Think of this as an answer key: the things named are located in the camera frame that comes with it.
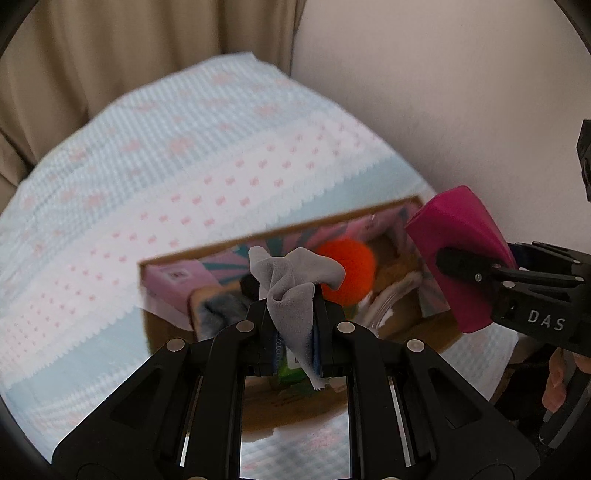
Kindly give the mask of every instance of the gray cloth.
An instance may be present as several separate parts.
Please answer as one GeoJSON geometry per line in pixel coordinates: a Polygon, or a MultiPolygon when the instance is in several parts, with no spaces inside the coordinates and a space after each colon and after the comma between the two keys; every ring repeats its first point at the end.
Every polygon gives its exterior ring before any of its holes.
{"type": "Polygon", "coordinates": [[[345,269],[336,260],[296,248],[285,257],[272,257],[263,247],[248,251],[251,273],[260,283],[260,298],[302,370],[315,389],[324,382],[314,372],[312,327],[314,284],[326,283],[336,290],[345,279],[345,269]]]}

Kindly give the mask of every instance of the green object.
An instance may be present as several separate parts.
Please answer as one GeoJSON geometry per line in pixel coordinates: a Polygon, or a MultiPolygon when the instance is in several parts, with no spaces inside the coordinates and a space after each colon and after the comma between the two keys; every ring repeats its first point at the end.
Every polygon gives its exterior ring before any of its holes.
{"type": "Polygon", "coordinates": [[[298,383],[307,378],[306,373],[301,368],[291,369],[287,366],[287,357],[283,354],[281,365],[277,370],[277,377],[280,384],[298,383]]]}

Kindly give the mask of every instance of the metal screw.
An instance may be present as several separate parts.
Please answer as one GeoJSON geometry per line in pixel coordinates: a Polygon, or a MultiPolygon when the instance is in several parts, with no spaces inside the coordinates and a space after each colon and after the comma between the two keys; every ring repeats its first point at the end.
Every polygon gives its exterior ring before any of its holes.
{"type": "Polygon", "coordinates": [[[423,350],[425,350],[425,344],[422,343],[421,340],[417,340],[417,339],[413,339],[413,340],[409,340],[407,342],[407,348],[411,351],[411,352],[422,352],[423,350]]]}
{"type": "Polygon", "coordinates": [[[355,325],[351,322],[340,322],[336,329],[341,333],[352,333],[355,331],[355,325]]]}
{"type": "Polygon", "coordinates": [[[184,347],[184,340],[182,338],[173,338],[166,344],[166,348],[171,352],[178,352],[184,347]]]}
{"type": "Polygon", "coordinates": [[[242,333],[251,332],[254,330],[254,328],[255,324],[252,323],[250,320],[243,320],[236,324],[236,329],[242,333]]]}

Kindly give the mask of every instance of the human hand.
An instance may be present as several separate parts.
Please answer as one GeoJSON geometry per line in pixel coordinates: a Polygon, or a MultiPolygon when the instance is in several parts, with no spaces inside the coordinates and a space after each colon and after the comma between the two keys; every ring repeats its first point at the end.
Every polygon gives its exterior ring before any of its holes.
{"type": "MultiPolygon", "coordinates": [[[[578,353],[574,353],[573,357],[574,362],[580,370],[591,374],[591,358],[581,356],[578,353]]],[[[557,348],[552,354],[548,362],[548,367],[550,374],[546,382],[546,390],[542,396],[542,404],[552,413],[556,413],[566,399],[566,385],[564,383],[566,363],[561,348],[557,348]]]]}

